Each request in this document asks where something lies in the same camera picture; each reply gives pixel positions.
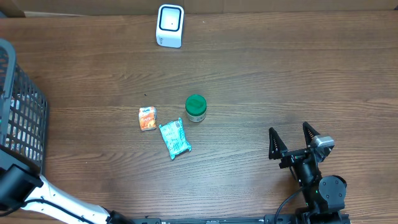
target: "snack packet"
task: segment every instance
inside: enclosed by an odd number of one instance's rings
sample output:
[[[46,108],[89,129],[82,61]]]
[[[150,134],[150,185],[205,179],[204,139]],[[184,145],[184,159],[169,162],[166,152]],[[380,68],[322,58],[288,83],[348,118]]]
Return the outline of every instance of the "snack packet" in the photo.
[[[141,131],[152,130],[156,128],[156,108],[149,106],[139,108],[138,113],[139,126]]]
[[[178,121],[172,121],[165,126],[160,124],[159,129],[172,159],[186,150],[191,151],[192,147],[185,139],[185,131],[182,126],[181,118],[178,118]]]

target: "basket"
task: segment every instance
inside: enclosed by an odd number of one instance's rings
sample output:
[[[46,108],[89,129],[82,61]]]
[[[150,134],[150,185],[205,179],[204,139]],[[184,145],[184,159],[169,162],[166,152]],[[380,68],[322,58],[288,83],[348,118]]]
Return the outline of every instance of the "basket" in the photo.
[[[0,144],[28,158],[44,174],[47,100],[16,63],[12,45],[3,39],[0,39],[0,91]]]

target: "basket handle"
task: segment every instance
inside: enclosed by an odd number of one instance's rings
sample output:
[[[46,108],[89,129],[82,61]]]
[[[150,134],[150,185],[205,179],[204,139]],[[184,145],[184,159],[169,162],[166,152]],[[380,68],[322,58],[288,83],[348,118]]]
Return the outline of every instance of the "basket handle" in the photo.
[[[14,74],[15,67],[17,65],[17,55],[15,53],[14,47],[10,44],[10,42],[0,39],[0,47],[6,50],[8,55],[8,67],[6,72],[6,80],[3,86],[3,93],[1,98],[8,99],[11,97],[12,93],[12,85],[14,84]]]

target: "orange and white packet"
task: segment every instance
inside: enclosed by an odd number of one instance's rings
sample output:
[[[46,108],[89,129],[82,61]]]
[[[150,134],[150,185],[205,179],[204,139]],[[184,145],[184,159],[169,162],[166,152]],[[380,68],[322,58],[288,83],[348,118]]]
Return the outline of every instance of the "orange and white packet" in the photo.
[[[139,126],[141,131],[152,130],[156,128],[156,108],[148,106],[139,108],[138,113]]]

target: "wooden table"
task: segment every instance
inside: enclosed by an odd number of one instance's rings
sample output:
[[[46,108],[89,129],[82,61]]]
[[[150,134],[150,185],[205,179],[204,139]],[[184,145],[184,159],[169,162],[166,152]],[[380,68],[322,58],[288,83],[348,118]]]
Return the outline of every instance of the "wooden table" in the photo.
[[[155,16],[3,19],[21,67],[50,102],[46,177],[128,217],[257,217],[298,189],[268,159],[268,128],[304,147],[332,135],[323,175],[348,183],[353,223],[398,222],[398,12],[187,15],[183,47],[155,42]],[[191,123],[194,93],[208,114]],[[192,152],[171,161],[160,131],[181,117]],[[304,206],[302,196],[282,213]],[[58,223],[17,212],[0,223]]]

